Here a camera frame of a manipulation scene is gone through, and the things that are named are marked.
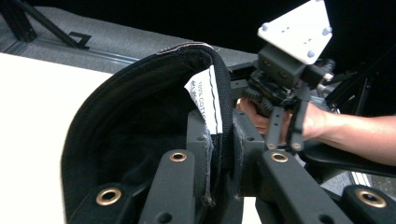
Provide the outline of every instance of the screw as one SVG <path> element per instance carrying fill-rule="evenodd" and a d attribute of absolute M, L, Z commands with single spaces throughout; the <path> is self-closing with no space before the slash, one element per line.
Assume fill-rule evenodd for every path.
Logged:
<path fill-rule="evenodd" d="M 333 76 L 332 74 L 326 73 L 326 74 L 324 75 L 323 78 L 324 78 L 326 81 L 331 81 L 333 77 L 334 77 L 334 76 Z"/>
<path fill-rule="evenodd" d="M 329 27 L 324 28 L 322 34 L 323 35 L 328 35 L 331 32 L 332 32 L 332 27 L 329 26 Z"/>
<path fill-rule="evenodd" d="M 301 148 L 301 145 L 300 145 L 299 143 L 293 143 L 292 146 L 293 146 L 294 148 L 297 148 L 297 149 L 300 149 L 300 148 Z"/>
<path fill-rule="evenodd" d="M 315 52 L 312 50 L 309 50 L 307 56 L 308 56 L 308 58 L 313 58 L 315 56 Z"/>
<path fill-rule="evenodd" d="M 264 23 L 263 25 L 262 25 L 262 30 L 263 31 L 267 31 L 268 30 L 268 28 L 269 28 L 269 23 L 268 22 L 266 22 L 266 23 Z"/>
<path fill-rule="evenodd" d="M 269 149 L 275 149 L 276 148 L 275 144 L 272 144 L 272 143 L 268 144 L 267 146 L 268 146 Z"/>

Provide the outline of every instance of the black plastic bar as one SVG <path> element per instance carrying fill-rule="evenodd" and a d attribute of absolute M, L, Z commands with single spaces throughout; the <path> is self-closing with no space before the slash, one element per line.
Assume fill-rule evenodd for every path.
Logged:
<path fill-rule="evenodd" d="M 354 223 L 396 223 L 396 202 L 379 189 L 362 185 L 347 186 L 340 206 Z"/>
<path fill-rule="evenodd" d="M 303 150 L 303 124 L 306 109 L 308 107 L 307 101 L 300 101 L 296 106 L 296 113 L 291 118 L 290 127 L 288 129 L 288 143 L 294 152 Z"/>
<path fill-rule="evenodd" d="M 268 149 L 278 149 L 284 116 L 285 108 L 274 106 L 268 125 L 268 131 L 265 135 L 265 145 L 267 145 Z"/>
<path fill-rule="evenodd" d="M 286 223 L 352 223 L 289 153 L 263 152 L 258 169 L 259 197 L 275 203 Z"/>
<path fill-rule="evenodd" d="M 194 222 L 194 161 L 194 155 L 187 150 L 172 150 L 163 155 L 140 224 Z"/>
<path fill-rule="evenodd" d="M 210 188 L 210 155 L 209 146 L 211 144 L 210 135 L 208 135 L 205 121 L 199 110 L 193 110 L 189 114 L 186 149 L 194 155 L 195 158 L 195 195 L 197 203 L 201 203 L 200 196 L 205 194 L 206 188 Z"/>
<path fill-rule="evenodd" d="M 252 174 L 256 169 L 257 158 L 265 150 L 265 142 L 245 112 L 236 109 L 233 111 L 233 125 L 233 176 L 239 180 L 238 196 L 256 197 Z"/>
<path fill-rule="evenodd" d="M 138 219 L 138 208 L 143 206 L 149 182 L 131 187 L 108 183 L 91 190 L 78 205 L 68 224 L 131 224 Z"/>

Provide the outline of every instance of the gear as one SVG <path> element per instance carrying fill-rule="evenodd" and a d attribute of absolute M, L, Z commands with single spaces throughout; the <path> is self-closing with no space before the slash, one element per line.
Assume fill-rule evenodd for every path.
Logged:
<path fill-rule="evenodd" d="M 251 101 L 260 101 L 262 99 L 262 94 L 259 91 L 252 89 L 251 87 L 247 87 L 246 89 L 244 89 L 242 94 Z"/>
<path fill-rule="evenodd" d="M 262 96 L 258 91 L 248 87 L 243 91 L 243 95 L 247 97 L 256 106 L 258 113 L 269 118 L 274 106 L 269 99 Z"/>
<path fill-rule="evenodd" d="M 260 115 L 269 118 L 271 116 L 272 111 L 274 110 L 274 106 L 270 100 L 265 97 L 262 97 L 259 104 L 255 103 L 256 109 Z"/>

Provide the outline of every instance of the tag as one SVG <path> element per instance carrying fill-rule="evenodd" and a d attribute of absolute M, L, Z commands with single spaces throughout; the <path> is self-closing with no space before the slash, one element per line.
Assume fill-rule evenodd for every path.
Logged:
<path fill-rule="evenodd" d="M 215 68 L 210 65 L 192 78 L 184 86 L 197 105 L 210 134 L 222 133 L 222 120 L 219 104 L 218 85 Z"/>

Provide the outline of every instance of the gray floor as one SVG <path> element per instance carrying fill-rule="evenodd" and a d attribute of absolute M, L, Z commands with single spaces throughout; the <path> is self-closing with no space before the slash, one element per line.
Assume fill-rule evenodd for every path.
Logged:
<path fill-rule="evenodd" d="M 190 41 L 105 21 L 83 18 L 57 8 L 37 7 L 37 9 L 67 34 L 73 31 L 91 35 L 92 38 L 87 43 L 90 50 L 67 48 L 53 34 L 34 20 L 31 20 L 31 23 L 39 38 L 33 43 L 22 44 L 15 39 L 0 15 L 0 52 L 116 73 L 128 64 L 147 57 L 158 50 Z M 251 62 L 257 57 L 255 54 L 238 50 L 222 47 L 214 48 L 227 65 Z M 323 188 L 340 195 L 343 188 L 350 184 L 349 174 L 346 172 L 323 184 Z"/>

